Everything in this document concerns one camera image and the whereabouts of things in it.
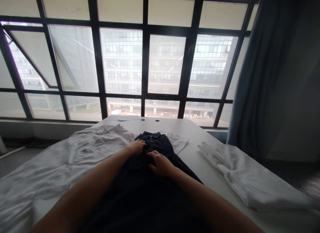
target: table surface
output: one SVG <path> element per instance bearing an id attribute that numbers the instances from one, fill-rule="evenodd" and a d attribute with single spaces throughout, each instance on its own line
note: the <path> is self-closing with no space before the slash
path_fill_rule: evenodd
<path id="1" fill-rule="evenodd" d="M 125 129 L 140 134 L 144 131 L 156 133 L 160 130 L 175 133 L 188 138 L 189 142 L 178 156 L 209 188 L 227 199 L 265 232 L 315 232 L 319 227 L 320 216 L 309 210 L 286 210 L 256 212 L 248 208 L 232 190 L 223 175 L 219 173 L 199 152 L 198 145 L 205 142 L 208 145 L 222 144 L 205 130 L 187 119 L 165 119 L 142 117 L 145 121 L 111 121 L 108 118 L 93 127 L 105 124 L 120 124 Z"/>

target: black window frame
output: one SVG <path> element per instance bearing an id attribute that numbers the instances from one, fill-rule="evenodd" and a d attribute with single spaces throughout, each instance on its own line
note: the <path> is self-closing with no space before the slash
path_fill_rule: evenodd
<path id="1" fill-rule="evenodd" d="M 10 21 L 10 22 L 26 22 L 26 23 L 40 23 L 43 27 L 37 26 L 16 26 L 16 25 L 1 25 L 0 30 L 0 50 L 2 51 L 4 60 L 7 64 L 8 70 L 10 72 L 12 81 L 14 83 L 15 89 L 0 88 L 0 92 L 15 92 L 18 94 L 21 101 L 22 107 L 26 114 L 26 119 L 21 118 L 8 118 L 0 117 L 0 119 L 10 119 L 10 120 L 33 120 L 33 121 L 52 121 L 52 122 L 74 122 L 74 123 L 96 123 L 91 121 L 74 121 L 70 120 L 68 107 L 66 105 L 65 95 L 73 96 L 93 96 L 100 98 L 101 114 L 102 119 L 108 116 L 107 112 L 107 97 L 113 98 L 138 98 L 141 99 L 141 116 L 144 117 L 145 114 L 145 100 L 177 100 L 180 102 L 178 119 L 183 119 L 185 112 L 185 105 L 187 101 L 191 102 L 209 102 L 209 103 L 219 103 L 219 108 L 215 117 L 215 122 L 212 127 L 202 127 L 204 129 L 227 129 L 218 127 L 222 109 L 225 103 L 233 103 L 233 100 L 226 99 L 229 86 L 232 80 L 233 72 L 238 60 L 238 56 L 241 50 L 241 46 L 245 37 L 249 37 L 251 31 L 247 31 L 247 27 L 251 18 L 253 7 L 258 3 L 259 0 L 195 0 L 193 17 L 191 27 L 180 27 L 180 26 L 165 26 L 165 25 L 148 25 L 148 0 L 143 0 L 143 23 L 119 23 L 119 22 L 105 22 L 99 21 L 98 19 L 98 6 L 97 0 L 88 0 L 90 20 L 73 20 L 73 19 L 55 19 L 46 18 L 44 5 L 42 0 L 36 0 L 40 18 L 34 17 L 20 17 L 20 16 L 5 16 L 0 15 L 0 21 Z M 229 2 L 229 3 L 245 3 L 247 4 L 247 10 L 245 13 L 244 21 L 240 30 L 228 30 L 228 29 L 210 29 L 210 28 L 199 28 L 202 5 L 204 1 L 215 1 L 215 2 Z M 58 71 L 58 66 L 53 50 L 53 45 L 51 43 L 51 36 L 49 33 L 50 24 L 57 25 L 69 25 L 69 26 L 89 26 L 92 30 L 94 53 L 95 53 L 95 63 L 97 70 L 98 79 L 98 93 L 92 92 L 73 92 L 64 91 L 62 88 L 60 75 Z M 121 28 L 121 29 L 139 29 L 143 31 L 142 37 L 142 82 L 141 82 L 141 95 L 133 94 L 113 94 L 106 93 L 105 80 L 104 80 L 104 68 L 103 68 L 103 57 L 101 49 L 101 39 L 100 39 L 100 28 Z M 42 90 L 28 90 L 24 89 L 18 70 L 14 63 L 13 56 L 10 52 L 9 45 L 6 41 L 5 34 L 10 34 L 10 30 L 19 31 L 31 31 L 31 32 L 44 32 L 47 40 L 47 45 L 50 53 L 50 57 L 53 64 L 53 69 L 57 81 L 57 86 L 52 88 L 57 88 L 59 91 L 42 91 Z M 148 93 L 148 73 L 149 73 L 149 46 L 150 46 L 150 35 L 166 35 L 166 36 L 182 36 L 186 37 L 184 58 L 182 63 L 182 71 L 179 85 L 179 93 L 177 95 L 172 94 L 156 94 Z M 223 89 L 221 99 L 207 99 L 207 98 L 190 98 L 187 97 L 191 68 L 193 63 L 193 56 L 195 52 L 196 40 L 198 34 L 212 34 L 212 35 L 225 35 L 225 36 L 237 36 L 238 41 L 236 44 L 235 52 L 231 62 L 231 67 L 229 74 L 227 76 L 226 84 Z M 37 93 L 37 94 L 55 94 L 60 95 L 64 114 L 66 120 L 49 120 L 49 119 L 36 119 L 32 116 L 31 109 L 29 107 L 26 93 Z"/>

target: gray curtain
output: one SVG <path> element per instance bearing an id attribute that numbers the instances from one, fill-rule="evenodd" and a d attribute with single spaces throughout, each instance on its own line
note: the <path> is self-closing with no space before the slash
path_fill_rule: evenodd
<path id="1" fill-rule="evenodd" d="M 260 0 L 239 76 L 227 144 L 259 157 L 261 129 L 300 15 L 301 0 Z"/>

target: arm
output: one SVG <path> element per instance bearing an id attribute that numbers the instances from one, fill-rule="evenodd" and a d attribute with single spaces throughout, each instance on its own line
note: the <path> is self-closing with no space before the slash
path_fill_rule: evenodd
<path id="1" fill-rule="evenodd" d="M 159 176 L 175 181 L 197 205 L 213 229 L 218 232 L 263 232 L 226 199 L 173 166 L 167 157 L 157 151 L 148 155 L 156 163 L 156 166 L 149 165 L 151 170 Z"/>
<path id="2" fill-rule="evenodd" d="M 124 163 L 133 154 L 140 154 L 145 145 L 145 141 L 132 141 L 118 153 L 93 168 L 54 205 L 29 233 L 73 232 L 100 201 Z"/>

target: glass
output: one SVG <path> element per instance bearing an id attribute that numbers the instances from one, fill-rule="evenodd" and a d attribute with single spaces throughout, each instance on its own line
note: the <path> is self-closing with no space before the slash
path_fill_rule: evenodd
<path id="1" fill-rule="evenodd" d="M 218 103 L 187 101 L 183 118 L 189 119 L 199 126 L 213 127 L 218 108 Z"/>
<path id="2" fill-rule="evenodd" d="M 238 37 L 198 34 L 187 97 L 221 99 Z"/>
<path id="3" fill-rule="evenodd" d="M 0 15 L 40 17 L 36 0 L 0 0 Z"/>
<path id="4" fill-rule="evenodd" d="M 146 99 L 145 117 L 178 118 L 180 101 Z"/>
<path id="5" fill-rule="evenodd" d="M 65 96 L 70 120 L 96 121 L 102 120 L 100 98 L 88 96 Z"/>
<path id="6" fill-rule="evenodd" d="M 191 27 L 194 0 L 149 0 L 148 24 Z"/>
<path id="7" fill-rule="evenodd" d="M 107 98 L 108 115 L 141 116 L 141 99 Z"/>
<path id="8" fill-rule="evenodd" d="M 15 88 L 6 62 L 0 50 L 0 88 Z"/>
<path id="9" fill-rule="evenodd" d="M 46 36 L 42 32 L 11 31 L 50 86 L 57 86 Z"/>
<path id="10" fill-rule="evenodd" d="M 142 23 L 143 0 L 97 0 L 100 21 Z"/>
<path id="11" fill-rule="evenodd" d="M 0 92 L 0 117 L 26 118 L 17 93 Z"/>
<path id="12" fill-rule="evenodd" d="M 242 43 L 241 50 L 239 53 L 238 61 L 237 61 L 236 67 L 233 72 L 232 80 L 231 80 L 231 83 L 229 86 L 229 90 L 228 90 L 226 99 L 234 99 L 234 93 L 236 91 L 236 86 L 237 86 L 237 83 L 239 80 L 239 75 L 240 75 L 240 71 L 241 71 L 241 68 L 243 65 L 244 57 L 246 56 L 246 52 L 247 52 L 247 48 L 248 48 L 248 44 L 249 44 L 249 39 L 250 39 L 249 37 L 245 37 L 243 39 L 243 43 Z"/>
<path id="13" fill-rule="evenodd" d="M 60 95 L 27 93 L 27 100 L 36 119 L 65 120 Z"/>
<path id="14" fill-rule="evenodd" d="M 48 88 L 13 41 L 10 42 L 9 47 L 24 89 L 58 91 L 58 89 Z"/>
<path id="15" fill-rule="evenodd" d="M 9 21 L 1 21 L 2 25 L 17 25 L 17 26 L 34 26 L 34 27 L 43 27 L 42 24 L 38 23 L 24 23 L 24 22 L 9 22 Z"/>
<path id="16" fill-rule="evenodd" d="M 247 4 L 204 1 L 199 28 L 240 30 L 246 11 Z"/>
<path id="17" fill-rule="evenodd" d="M 90 20 L 88 0 L 42 0 L 47 18 Z"/>
<path id="18" fill-rule="evenodd" d="M 99 92 L 90 27 L 49 25 L 62 87 Z"/>
<path id="19" fill-rule="evenodd" d="M 253 22 L 254 22 L 254 19 L 256 18 L 258 7 L 259 7 L 258 4 L 255 4 L 253 6 L 253 10 L 252 10 L 252 14 L 251 14 L 251 17 L 250 17 L 250 21 L 249 21 L 247 30 L 252 30 Z"/>
<path id="20" fill-rule="evenodd" d="M 150 35 L 148 93 L 178 94 L 185 37 Z"/>
<path id="21" fill-rule="evenodd" d="M 225 127 L 225 128 L 229 127 L 231 111 L 232 111 L 232 104 L 223 105 L 218 127 Z"/>
<path id="22" fill-rule="evenodd" d="M 101 28 L 107 93 L 141 94 L 142 30 Z"/>

